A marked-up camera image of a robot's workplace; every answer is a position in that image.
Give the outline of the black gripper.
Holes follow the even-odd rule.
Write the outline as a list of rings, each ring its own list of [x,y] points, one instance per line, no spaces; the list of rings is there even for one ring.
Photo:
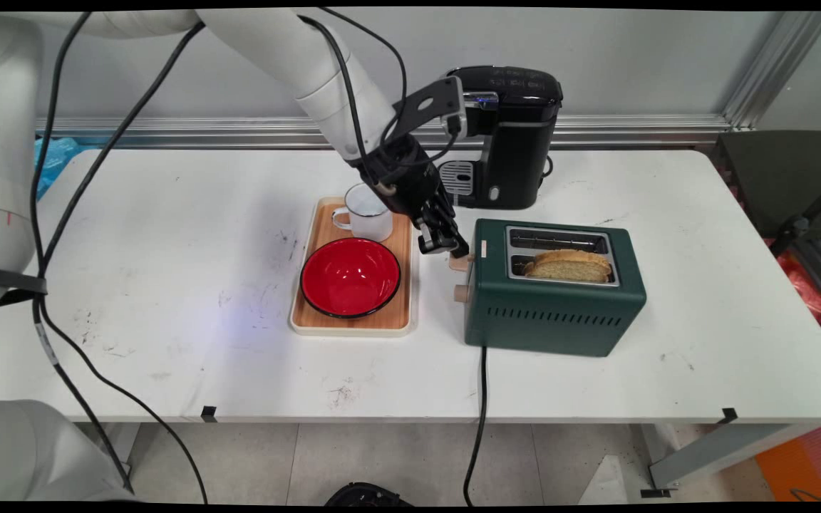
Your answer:
[[[445,192],[440,176],[423,146],[412,135],[392,140],[361,160],[363,182],[385,202],[392,212],[416,219],[420,230],[421,254],[449,252],[454,259],[470,253],[469,244],[455,221],[452,198]]]

